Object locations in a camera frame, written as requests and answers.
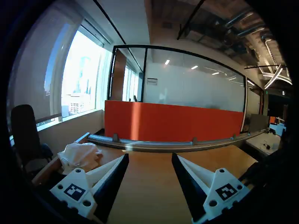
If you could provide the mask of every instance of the office chair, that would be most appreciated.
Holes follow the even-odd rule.
[[[22,168],[34,159],[52,160],[53,153],[47,144],[40,144],[36,129],[36,120],[30,105],[19,105],[11,111],[11,128],[16,152],[19,155]]]

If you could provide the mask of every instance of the window blind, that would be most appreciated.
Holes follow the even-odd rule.
[[[61,0],[52,4],[33,25],[11,73],[9,116],[11,109],[21,104],[32,106],[37,123],[61,116],[64,65],[82,21],[83,17]]]

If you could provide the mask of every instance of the orange panel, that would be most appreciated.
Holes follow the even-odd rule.
[[[275,123],[275,117],[270,117],[270,123]]]
[[[105,135],[141,141],[198,141],[237,136],[243,113],[154,103],[105,101]]]

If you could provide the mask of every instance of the desk surface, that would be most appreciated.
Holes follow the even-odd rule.
[[[103,165],[126,151],[98,146]],[[114,201],[108,223],[191,223],[171,153],[129,153],[129,165]],[[256,162],[236,146],[178,153],[206,169],[226,168],[237,178]]]
[[[246,143],[259,150],[264,155],[270,155],[278,149],[280,137],[272,133],[262,133],[253,138],[247,139]],[[266,149],[263,144],[268,144],[270,149]]]

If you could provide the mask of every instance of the white cloth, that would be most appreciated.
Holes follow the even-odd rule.
[[[75,168],[81,168],[85,172],[88,172],[98,166],[95,161],[101,154],[101,150],[98,150],[97,146],[93,143],[79,144],[74,142],[68,144],[63,152],[58,153],[63,166],[63,174],[69,174]]]

